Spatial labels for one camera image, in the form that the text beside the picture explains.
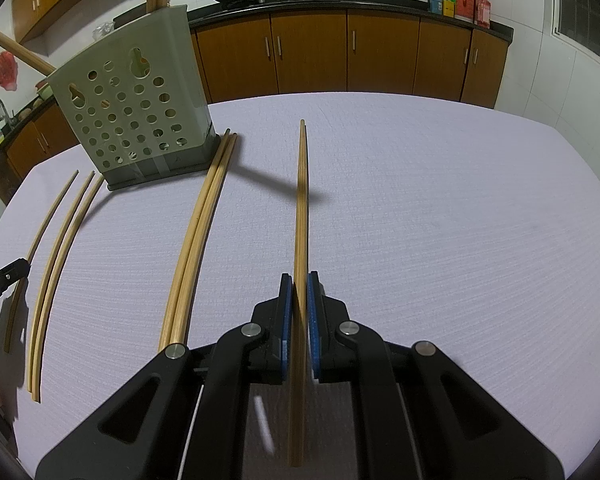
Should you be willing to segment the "chopstick leaning from holder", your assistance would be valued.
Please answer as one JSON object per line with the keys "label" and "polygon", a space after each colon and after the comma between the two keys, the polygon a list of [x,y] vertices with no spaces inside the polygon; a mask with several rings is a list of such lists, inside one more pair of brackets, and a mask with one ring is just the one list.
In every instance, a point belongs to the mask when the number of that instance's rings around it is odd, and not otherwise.
{"label": "chopstick leaning from holder", "polygon": [[37,54],[26,47],[23,47],[22,44],[18,44],[17,41],[9,38],[9,36],[6,36],[2,32],[0,32],[0,47],[15,55],[20,61],[26,63],[44,76],[50,75],[55,70],[55,67],[52,64],[46,62]]}

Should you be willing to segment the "red bag on wall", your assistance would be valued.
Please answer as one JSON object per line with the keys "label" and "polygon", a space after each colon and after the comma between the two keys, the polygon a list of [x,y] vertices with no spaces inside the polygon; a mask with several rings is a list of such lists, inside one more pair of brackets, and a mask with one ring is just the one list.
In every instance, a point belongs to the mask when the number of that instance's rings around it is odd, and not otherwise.
{"label": "red bag on wall", "polygon": [[6,91],[17,90],[18,65],[14,55],[0,52],[0,86]]}

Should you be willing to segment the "black stove counter top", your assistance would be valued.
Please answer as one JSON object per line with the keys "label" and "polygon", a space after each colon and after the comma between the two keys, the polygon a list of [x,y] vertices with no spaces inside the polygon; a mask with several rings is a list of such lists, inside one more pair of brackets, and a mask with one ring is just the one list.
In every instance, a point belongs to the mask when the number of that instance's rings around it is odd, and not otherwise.
{"label": "black stove counter top", "polygon": [[230,41],[237,41],[239,34],[235,28],[239,23],[252,26],[253,22],[260,18],[268,21],[274,16],[282,15],[335,14],[350,11],[424,18],[462,29],[477,29],[479,32],[485,32],[505,41],[506,44],[514,41],[513,27],[499,22],[492,22],[488,27],[482,27],[457,18],[435,14],[429,10],[426,2],[418,0],[249,0],[246,3],[235,3],[230,6],[212,3],[189,10],[187,21],[190,32],[195,36],[199,36],[206,30],[222,29]]}

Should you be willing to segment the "brown lower kitchen cabinets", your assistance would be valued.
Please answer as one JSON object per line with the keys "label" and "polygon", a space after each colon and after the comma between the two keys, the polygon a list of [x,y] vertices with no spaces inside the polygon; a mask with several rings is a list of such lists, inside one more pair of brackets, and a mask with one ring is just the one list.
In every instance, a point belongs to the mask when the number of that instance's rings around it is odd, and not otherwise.
{"label": "brown lower kitchen cabinets", "polygon": [[259,12],[192,30],[212,103],[379,92],[494,107],[514,32],[376,9]]}

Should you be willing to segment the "grey perforated utensil holder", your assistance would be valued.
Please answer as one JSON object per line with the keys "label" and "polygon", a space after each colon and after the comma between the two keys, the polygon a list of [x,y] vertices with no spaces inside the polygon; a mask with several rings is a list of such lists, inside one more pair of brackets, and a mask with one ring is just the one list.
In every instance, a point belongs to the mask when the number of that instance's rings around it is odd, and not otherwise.
{"label": "grey perforated utensil holder", "polygon": [[185,6],[110,32],[47,81],[110,190],[206,169],[220,144]]}

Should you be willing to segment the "left side brown cabinet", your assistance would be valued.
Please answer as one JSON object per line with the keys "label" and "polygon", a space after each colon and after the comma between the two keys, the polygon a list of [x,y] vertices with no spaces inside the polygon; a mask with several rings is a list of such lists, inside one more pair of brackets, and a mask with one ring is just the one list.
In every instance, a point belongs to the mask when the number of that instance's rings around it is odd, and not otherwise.
{"label": "left side brown cabinet", "polygon": [[7,205],[31,169],[78,145],[57,102],[37,107],[0,145],[0,200]]}

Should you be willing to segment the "bamboo chopstick left pair outer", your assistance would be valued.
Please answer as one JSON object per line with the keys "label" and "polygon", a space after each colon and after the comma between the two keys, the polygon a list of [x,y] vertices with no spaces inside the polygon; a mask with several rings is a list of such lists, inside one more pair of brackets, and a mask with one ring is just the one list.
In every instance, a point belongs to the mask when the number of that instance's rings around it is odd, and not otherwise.
{"label": "bamboo chopstick left pair outer", "polygon": [[33,358],[34,358],[34,350],[36,348],[36,341],[38,340],[38,332],[42,327],[42,310],[44,306],[44,300],[46,298],[48,286],[50,286],[50,277],[52,276],[52,272],[54,270],[54,266],[56,263],[56,259],[58,257],[61,244],[64,241],[64,238],[68,232],[69,226],[72,222],[78,207],[80,206],[81,200],[86,193],[88,187],[90,186],[93,178],[94,171],[91,171],[86,177],[85,181],[79,188],[79,191],[76,193],[76,197],[74,198],[71,206],[69,207],[65,219],[62,220],[60,225],[60,229],[55,238],[52,250],[50,251],[50,255],[48,256],[45,270],[43,272],[42,281],[40,288],[38,289],[38,298],[36,298],[36,303],[34,306],[33,318],[32,318],[32,330],[30,333],[30,348],[28,350],[27,357],[27,375],[26,375],[26,387],[29,392],[32,392],[32,382],[33,382]]}

